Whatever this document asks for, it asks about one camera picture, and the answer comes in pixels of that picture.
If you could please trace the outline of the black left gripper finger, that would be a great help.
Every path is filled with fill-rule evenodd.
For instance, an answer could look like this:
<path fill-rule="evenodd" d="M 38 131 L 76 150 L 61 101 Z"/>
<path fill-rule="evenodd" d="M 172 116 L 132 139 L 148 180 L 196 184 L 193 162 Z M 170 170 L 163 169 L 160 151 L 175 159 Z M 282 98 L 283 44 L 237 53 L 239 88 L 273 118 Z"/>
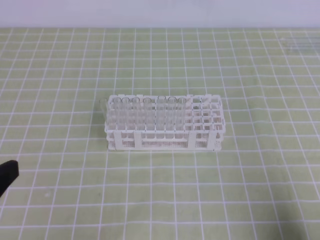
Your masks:
<path fill-rule="evenodd" d="M 0 165 L 0 197 L 19 176 L 19 163 L 9 160 Z"/>

